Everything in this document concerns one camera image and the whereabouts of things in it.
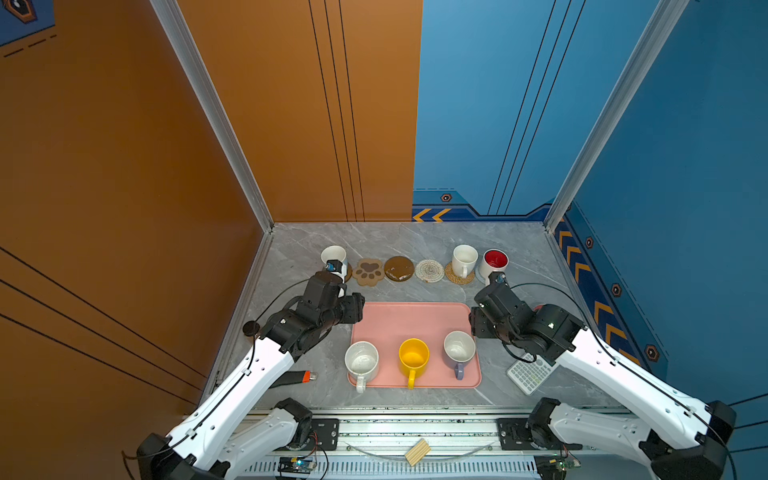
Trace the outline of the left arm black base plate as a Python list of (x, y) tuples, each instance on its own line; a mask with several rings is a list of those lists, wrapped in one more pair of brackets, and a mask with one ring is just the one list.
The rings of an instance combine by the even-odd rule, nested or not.
[(322, 449), (335, 451), (339, 440), (340, 420), (338, 418), (313, 418), (310, 424), (300, 424), (293, 441), (286, 446), (292, 451), (313, 451)]

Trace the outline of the white mug red inside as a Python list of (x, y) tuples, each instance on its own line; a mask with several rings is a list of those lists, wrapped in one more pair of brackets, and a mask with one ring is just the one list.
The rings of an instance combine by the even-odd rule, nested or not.
[(508, 255), (499, 249), (489, 249), (483, 255), (476, 268), (481, 281), (488, 283), (489, 276), (495, 272), (505, 272), (509, 265)]

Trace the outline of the cream multicolour woven coaster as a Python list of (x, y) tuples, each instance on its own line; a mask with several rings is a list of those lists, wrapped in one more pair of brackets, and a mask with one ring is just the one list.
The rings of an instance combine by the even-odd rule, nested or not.
[(444, 278), (444, 266), (433, 259), (420, 261), (414, 270), (415, 276), (426, 283), (436, 283)]

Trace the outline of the light blue mug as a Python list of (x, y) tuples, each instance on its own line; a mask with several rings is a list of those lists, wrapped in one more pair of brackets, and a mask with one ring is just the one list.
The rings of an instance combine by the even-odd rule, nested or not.
[(321, 253), (321, 261), (324, 269), (338, 275), (342, 280), (346, 280), (348, 275), (347, 252), (344, 247), (331, 245), (326, 247)]

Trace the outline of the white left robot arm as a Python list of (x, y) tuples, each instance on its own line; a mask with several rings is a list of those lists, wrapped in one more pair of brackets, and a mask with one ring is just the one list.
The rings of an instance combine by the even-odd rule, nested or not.
[(363, 318), (360, 293), (334, 295), (329, 307), (304, 309), (295, 297), (271, 315), (235, 371), (188, 418), (167, 435), (149, 435), (134, 461), (142, 479), (234, 479), (266, 454), (300, 448), (311, 433), (312, 413), (298, 401), (278, 402), (268, 416), (236, 429), (258, 400), (338, 324)]

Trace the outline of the tan rattan coaster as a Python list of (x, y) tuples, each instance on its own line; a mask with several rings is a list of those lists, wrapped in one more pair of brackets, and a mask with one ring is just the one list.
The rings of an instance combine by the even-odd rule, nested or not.
[(451, 264), (447, 264), (445, 266), (444, 275), (450, 282), (457, 285), (468, 285), (472, 283), (475, 279), (474, 271), (470, 271), (466, 277), (461, 277), (456, 275), (455, 272), (453, 271), (453, 266)]

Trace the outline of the chipped brown wooden coaster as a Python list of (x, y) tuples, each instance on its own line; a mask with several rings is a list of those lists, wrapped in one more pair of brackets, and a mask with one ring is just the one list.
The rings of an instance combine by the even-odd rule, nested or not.
[(384, 274), (393, 282), (407, 281), (414, 273), (414, 263), (405, 256), (394, 256), (384, 263)]

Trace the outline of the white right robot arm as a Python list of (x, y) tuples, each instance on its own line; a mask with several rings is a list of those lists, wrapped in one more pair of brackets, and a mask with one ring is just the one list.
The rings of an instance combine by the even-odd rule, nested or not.
[(733, 465), (728, 441), (736, 414), (731, 407), (703, 402), (622, 362), (615, 349), (568, 311), (556, 305), (532, 309), (515, 297), (479, 299), (469, 320), (503, 345), (585, 378), (631, 414), (600, 414), (545, 397), (526, 422), (537, 446), (595, 447), (649, 468), (658, 479), (720, 479)]

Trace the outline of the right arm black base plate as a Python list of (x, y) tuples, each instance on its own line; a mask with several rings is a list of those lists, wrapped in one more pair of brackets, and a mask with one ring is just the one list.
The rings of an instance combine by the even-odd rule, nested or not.
[(533, 426), (523, 418), (500, 418), (496, 420), (498, 438), (504, 451), (565, 451), (582, 450), (579, 443), (563, 443), (549, 426), (542, 422)]

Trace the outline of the paw shaped cork coaster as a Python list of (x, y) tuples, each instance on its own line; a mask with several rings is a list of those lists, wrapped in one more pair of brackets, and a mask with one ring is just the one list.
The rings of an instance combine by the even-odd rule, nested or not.
[(385, 278), (384, 264), (378, 259), (363, 258), (353, 268), (352, 277), (360, 286), (374, 287)]

